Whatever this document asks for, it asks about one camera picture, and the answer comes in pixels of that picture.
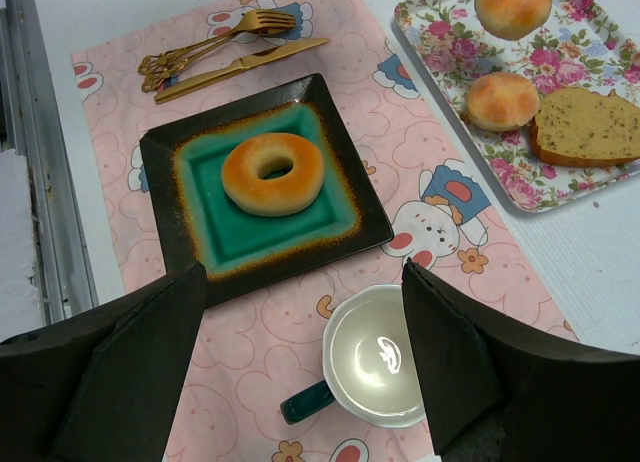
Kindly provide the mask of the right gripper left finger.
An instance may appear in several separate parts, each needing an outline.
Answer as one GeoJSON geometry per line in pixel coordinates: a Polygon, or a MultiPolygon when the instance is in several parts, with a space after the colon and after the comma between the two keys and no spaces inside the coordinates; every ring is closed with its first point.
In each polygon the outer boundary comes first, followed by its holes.
{"type": "Polygon", "coordinates": [[[2,460],[161,460],[205,292],[194,264],[3,341],[2,460]]]}

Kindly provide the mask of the orange donut bread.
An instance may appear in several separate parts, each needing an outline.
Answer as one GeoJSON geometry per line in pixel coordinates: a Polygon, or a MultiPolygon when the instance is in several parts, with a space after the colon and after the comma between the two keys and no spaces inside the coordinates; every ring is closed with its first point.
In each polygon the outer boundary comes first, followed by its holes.
{"type": "Polygon", "coordinates": [[[279,217],[306,209],[325,178],[322,152],[308,139],[264,133],[235,147],[226,157],[221,180],[227,196],[242,210],[279,217]]]}

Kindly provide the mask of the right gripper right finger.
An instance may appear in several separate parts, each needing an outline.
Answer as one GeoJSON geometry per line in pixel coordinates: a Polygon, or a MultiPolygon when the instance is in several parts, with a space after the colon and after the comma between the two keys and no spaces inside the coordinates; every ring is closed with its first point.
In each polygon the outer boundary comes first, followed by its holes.
{"type": "Polygon", "coordinates": [[[402,296],[444,461],[635,461],[639,359],[504,315],[414,262],[402,296]]]}

